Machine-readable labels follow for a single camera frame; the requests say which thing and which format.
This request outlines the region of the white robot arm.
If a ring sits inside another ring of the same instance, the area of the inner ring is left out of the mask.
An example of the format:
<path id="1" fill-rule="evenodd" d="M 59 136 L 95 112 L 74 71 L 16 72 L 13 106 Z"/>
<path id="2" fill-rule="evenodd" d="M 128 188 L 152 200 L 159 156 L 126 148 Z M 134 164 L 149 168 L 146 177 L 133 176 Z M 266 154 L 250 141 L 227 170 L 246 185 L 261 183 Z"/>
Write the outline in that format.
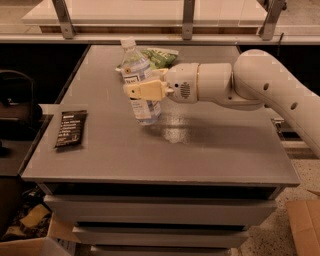
<path id="1" fill-rule="evenodd" d="M 123 89 L 128 97 L 141 100 L 167 97 L 176 103 L 212 102 L 247 111 L 266 105 L 320 157 L 320 96 L 265 51 L 245 51 L 234 64 L 180 63 Z"/>

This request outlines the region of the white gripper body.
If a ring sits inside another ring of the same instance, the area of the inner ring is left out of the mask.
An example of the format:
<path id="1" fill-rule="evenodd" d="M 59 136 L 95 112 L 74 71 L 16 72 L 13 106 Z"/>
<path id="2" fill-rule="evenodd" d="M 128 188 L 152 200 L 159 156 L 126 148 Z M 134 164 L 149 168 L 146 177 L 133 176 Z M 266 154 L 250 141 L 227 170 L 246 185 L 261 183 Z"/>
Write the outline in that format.
<path id="1" fill-rule="evenodd" d="M 168 97 L 176 103 L 196 103 L 198 63 L 181 63 L 173 66 L 165 75 L 165 81 L 173 90 Z"/>

